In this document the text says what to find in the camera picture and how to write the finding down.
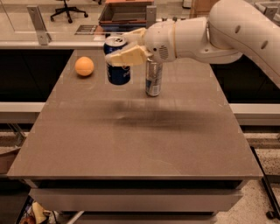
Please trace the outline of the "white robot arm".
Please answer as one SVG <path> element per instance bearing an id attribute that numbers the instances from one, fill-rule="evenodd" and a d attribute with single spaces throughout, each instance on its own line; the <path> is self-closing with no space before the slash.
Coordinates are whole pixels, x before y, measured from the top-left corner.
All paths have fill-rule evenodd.
<path id="1" fill-rule="evenodd" d="M 244 0 L 220 0 L 207 17 L 157 22 L 122 35 L 128 44 L 105 56 L 114 67 L 190 58 L 227 64 L 250 58 L 280 88 L 280 27 Z"/>

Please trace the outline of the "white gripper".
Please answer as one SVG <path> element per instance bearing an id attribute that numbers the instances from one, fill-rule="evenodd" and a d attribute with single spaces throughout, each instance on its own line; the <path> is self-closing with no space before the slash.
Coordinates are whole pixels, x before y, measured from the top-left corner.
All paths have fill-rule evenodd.
<path id="1" fill-rule="evenodd" d="M 139 28 L 125 32 L 122 36 L 129 43 L 121 45 L 121 49 L 115 47 L 113 52 L 105 55 L 105 60 L 112 67 L 141 65 L 151 56 L 158 63 L 174 61 L 174 30 L 173 21 L 164 21 L 153 24 L 147 30 Z"/>

